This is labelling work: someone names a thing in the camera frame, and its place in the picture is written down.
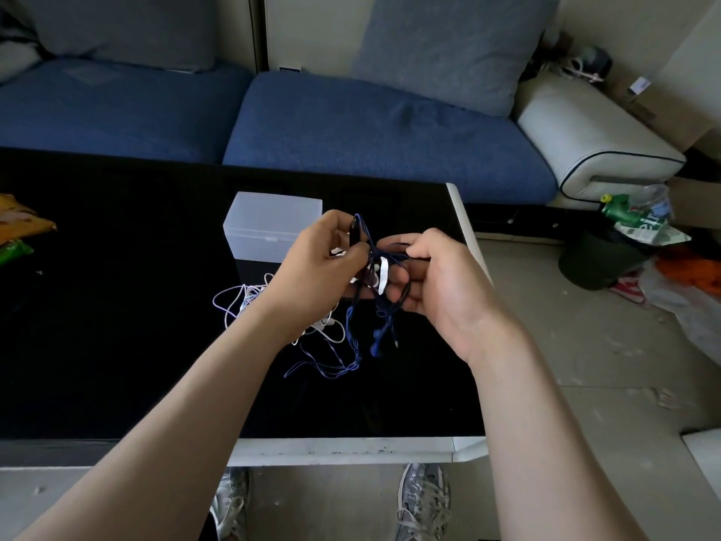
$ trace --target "forearm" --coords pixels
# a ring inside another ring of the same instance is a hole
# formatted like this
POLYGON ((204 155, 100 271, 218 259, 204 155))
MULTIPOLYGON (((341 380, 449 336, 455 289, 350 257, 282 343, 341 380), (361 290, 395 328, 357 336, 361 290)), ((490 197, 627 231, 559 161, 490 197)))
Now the forearm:
POLYGON ((470 364, 503 539, 646 539, 590 451, 531 337, 513 322, 491 332, 470 364))
POLYGON ((197 539, 275 354, 282 323, 255 304, 20 539, 197 539))

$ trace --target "sneaker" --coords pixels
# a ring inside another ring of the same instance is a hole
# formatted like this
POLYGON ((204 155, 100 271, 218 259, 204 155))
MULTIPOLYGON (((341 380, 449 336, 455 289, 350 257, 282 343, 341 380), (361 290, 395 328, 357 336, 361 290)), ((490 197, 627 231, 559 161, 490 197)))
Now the sneaker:
POLYGON ((451 487, 439 464, 410 463, 398 488, 396 541, 440 541, 451 517, 451 487))
POLYGON ((248 541, 246 508, 250 495, 247 467, 227 467, 211 505, 218 539, 248 541))

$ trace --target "blue sofa cushion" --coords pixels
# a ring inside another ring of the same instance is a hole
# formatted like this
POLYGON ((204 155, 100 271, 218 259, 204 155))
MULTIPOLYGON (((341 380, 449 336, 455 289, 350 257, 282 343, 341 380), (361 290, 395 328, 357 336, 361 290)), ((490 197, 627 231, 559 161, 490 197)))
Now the blue sofa cushion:
POLYGON ((56 59, 0 87, 0 146, 219 163, 252 79, 56 59))
POLYGON ((464 202, 543 204, 556 180, 509 119, 309 73, 251 84, 224 164, 453 182, 464 202))

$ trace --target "hand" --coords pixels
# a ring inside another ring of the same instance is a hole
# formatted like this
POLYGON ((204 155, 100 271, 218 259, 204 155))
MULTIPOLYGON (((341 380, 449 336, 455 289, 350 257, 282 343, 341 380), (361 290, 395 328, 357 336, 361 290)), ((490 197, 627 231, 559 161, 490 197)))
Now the hand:
POLYGON ((304 229, 266 290, 253 303, 272 308, 274 322, 287 325, 288 341, 328 315, 348 290, 350 279, 368 263, 367 243, 348 249, 352 222, 350 214, 329 210, 304 229), (331 256, 335 248, 347 250, 347 254, 331 256))
POLYGON ((386 237, 378 247, 397 251, 394 243, 410 244, 406 254, 430 258, 430 262, 408 260, 404 263, 407 270, 393 266, 386 296, 398 301, 410 278, 410 294, 403 309, 425 315, 465 362, 474 354, 488 352, 505 329, 520 328, 523 332, 466 245, 433 228, 423 234, 386 237))

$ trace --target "tiled floor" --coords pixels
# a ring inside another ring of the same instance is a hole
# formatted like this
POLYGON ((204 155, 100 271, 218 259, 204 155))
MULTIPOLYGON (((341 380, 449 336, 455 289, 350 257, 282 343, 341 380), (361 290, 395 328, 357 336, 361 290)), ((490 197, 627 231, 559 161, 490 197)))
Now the tiled floor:
MULTIPOLYGON (((721 368, 676 320, 612 293, 578 289, 560 249, 482 241, 496 288, 536 336, 600 463, 652 541, 710 541, 721 501, 678 433, 721 426, 721 368), (658 406, 655 389, 677 409, 658 406)), ((268 467, 254 471, 252 541, 392 541, 401 466, 268 467)), ((498 539, 490 463, 448 467, 448 541, 498 539)), ((11 539, 79 471, 0 473, 0 539, 11 539), (35 494, 38 486, 46 491, 35 494)))

